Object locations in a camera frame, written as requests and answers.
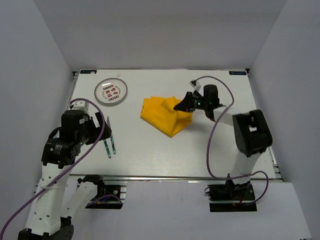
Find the yellow pikachu cloth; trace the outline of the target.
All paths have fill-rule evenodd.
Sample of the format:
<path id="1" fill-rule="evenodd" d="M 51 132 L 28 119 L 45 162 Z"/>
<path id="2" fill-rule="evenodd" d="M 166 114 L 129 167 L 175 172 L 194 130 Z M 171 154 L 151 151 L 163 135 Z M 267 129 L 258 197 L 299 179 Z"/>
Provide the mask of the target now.
<path id="1" fill-rule="evenodd" d="M 174 96 L 144 98 L 140 118 L 172 138 L 192 123 L 192 112 L 174 110 L 180 102 Z"/>

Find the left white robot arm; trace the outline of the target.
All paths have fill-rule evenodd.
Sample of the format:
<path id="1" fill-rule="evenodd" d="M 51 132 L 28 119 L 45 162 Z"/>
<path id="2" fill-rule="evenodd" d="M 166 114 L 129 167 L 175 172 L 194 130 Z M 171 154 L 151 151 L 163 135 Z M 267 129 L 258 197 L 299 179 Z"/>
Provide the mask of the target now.
<path id="1" fill-rule="evenodd" d="M 49 135 L 41 158 L 40 191 L 31 199 L 35 202 L 33 217 L 18 233 L 19 240 L 72 239 L 76 216 L 91 200 L 105 196 L 103 178 L 88 174 L 78 179 L 78 190 L 63 204 L 71 170 L 112 133 L 100 108 L 95 113 L 99 125 L 95 125 L 89 115 L 89 105 L 98 108 L 85 98 L 72 100 L 70 109 L 61 116 L 60 127 Z"/>

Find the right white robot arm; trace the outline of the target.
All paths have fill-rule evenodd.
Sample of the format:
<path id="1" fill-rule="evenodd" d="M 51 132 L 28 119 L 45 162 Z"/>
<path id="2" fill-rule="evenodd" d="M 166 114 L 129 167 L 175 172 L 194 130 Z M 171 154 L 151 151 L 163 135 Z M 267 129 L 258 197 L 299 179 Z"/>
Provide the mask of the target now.
<path id="1" fill-rule="evenodd" d="M 199 93 L 201 85 L 197 80 L 192 80 L 190 85 L 193 91 L 188 91 L 184 99 L 174 106 L 178 112 L 192 113 L 195 110 L 203 110 L 205 116 L 214 122 L 209 135 L 211 139 L 218 123 L 233 127 L 235 144 L 237 147 L 236 160 L 232 170 L 226 179 L 232 183 L 225 188 L 226 195 L 236 200 L 244 193 L 244 187 L 250 179 L 253 168 L 258 158 L 273 143 L 273 138 L 260 109 L 254 109 L 241 113 L 233 108 L 235 98 L 231 97 L 229 105 L 220 103 L 218 87 L 207 84 L 203 87 L 203 94 Z"/>

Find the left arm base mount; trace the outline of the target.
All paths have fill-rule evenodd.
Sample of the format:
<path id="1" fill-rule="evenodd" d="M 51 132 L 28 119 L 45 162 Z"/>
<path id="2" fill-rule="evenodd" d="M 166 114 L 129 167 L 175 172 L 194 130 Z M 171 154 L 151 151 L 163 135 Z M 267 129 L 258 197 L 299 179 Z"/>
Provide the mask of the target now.
<path id="1" fill-rule="evenodd" d="M 120 210 L 125 201 L 127 186 L 124 184 L 107 184 L 103 177 L 97 174 L 88 174 L 77 179 L 78 186 L 82 183 L 92 183 L 95 187 L 96 195 L 89 201 L 86 209 L 114 209 Z"/>

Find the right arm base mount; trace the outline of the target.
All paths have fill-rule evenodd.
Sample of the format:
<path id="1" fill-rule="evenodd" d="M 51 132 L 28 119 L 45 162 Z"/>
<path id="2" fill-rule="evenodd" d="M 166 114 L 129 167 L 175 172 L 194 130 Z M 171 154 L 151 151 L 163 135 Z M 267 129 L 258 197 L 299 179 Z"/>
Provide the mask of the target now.
<path id="1" fill-rule="evenodd" d="M 209 198 L 211 213 L 256 212 L 256 197 L 250 181 L 234 184 L 227 180 L 224 184 L 211 184 L 204 189 Z"/>

